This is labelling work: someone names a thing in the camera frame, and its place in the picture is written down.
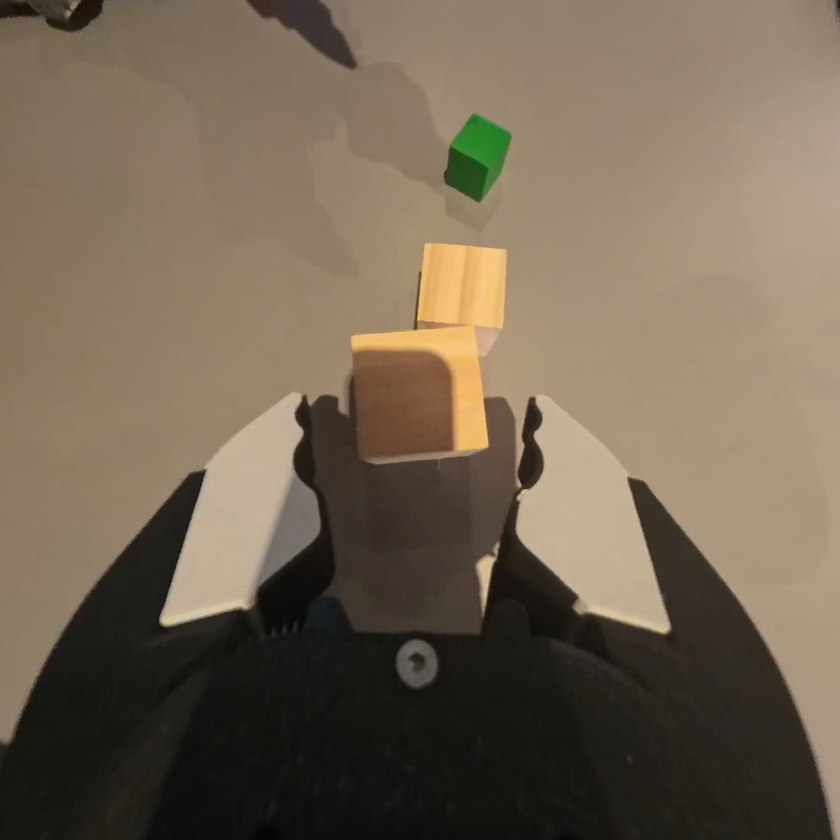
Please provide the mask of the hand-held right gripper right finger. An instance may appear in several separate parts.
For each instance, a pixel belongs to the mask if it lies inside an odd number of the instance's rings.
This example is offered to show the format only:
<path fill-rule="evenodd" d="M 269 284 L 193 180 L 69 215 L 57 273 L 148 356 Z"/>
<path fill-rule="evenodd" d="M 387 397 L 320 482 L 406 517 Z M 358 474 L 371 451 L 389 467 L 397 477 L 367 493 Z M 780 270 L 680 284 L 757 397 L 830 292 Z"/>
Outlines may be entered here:
<path fill-rule="evenodd" d="M 595 619 L 659 636 L 671 622 L 631 480 L 612 452 L 546 395 L 529 399 L 520 490 L 500 538 L 500 598 L 540 635 Z"/>

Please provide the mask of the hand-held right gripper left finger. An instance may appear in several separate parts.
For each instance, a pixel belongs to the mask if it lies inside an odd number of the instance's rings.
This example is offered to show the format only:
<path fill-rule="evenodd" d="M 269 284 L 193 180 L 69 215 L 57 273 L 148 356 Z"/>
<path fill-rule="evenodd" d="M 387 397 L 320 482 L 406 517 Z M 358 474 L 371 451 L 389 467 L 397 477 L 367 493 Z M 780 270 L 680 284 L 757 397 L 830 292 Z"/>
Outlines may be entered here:
<path fill-rule="evenodd" d="M 294 623 L 334 571 L 326 503 L 314 481 L 307 397 L 293 392 L 206 464 L 160 613 L 178 627 L 260 610 Z"/>

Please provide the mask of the large plain wooden cube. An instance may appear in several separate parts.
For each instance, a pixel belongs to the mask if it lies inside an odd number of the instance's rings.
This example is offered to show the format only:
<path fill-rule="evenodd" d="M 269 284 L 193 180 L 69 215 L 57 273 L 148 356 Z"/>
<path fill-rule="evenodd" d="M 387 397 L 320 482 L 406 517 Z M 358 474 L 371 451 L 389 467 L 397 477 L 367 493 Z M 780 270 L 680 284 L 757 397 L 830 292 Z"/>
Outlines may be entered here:
<path fill-rule="evenodd" d="M 489 447 L 472 327 L 359 333 L 350 340 L 358 456 L 385 465 Z"/>

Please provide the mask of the medium plain wooden cube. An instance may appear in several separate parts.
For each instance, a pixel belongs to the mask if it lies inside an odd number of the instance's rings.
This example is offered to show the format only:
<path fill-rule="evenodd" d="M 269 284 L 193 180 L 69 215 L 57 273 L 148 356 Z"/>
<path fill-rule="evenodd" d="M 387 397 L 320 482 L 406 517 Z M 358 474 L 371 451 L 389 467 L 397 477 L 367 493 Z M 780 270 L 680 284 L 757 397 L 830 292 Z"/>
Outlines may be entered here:
<path fill-rule="evenodd" d="M 508 252 L 426 243 L 416 304 L 417 329 L 471 327 L 485 358 L 504 325 Z"/>

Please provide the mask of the green wooden cube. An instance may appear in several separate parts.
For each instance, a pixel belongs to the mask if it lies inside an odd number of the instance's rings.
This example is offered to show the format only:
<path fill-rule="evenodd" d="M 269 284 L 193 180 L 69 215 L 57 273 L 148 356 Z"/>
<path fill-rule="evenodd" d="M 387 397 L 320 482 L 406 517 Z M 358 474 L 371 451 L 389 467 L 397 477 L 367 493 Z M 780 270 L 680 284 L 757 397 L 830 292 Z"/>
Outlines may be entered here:
<path fill-rule="evenodd" d="M 448 147 L 444 183 L 481 203 L 502 172 L 510 144 L 510 131 L 473 113 Z"/>

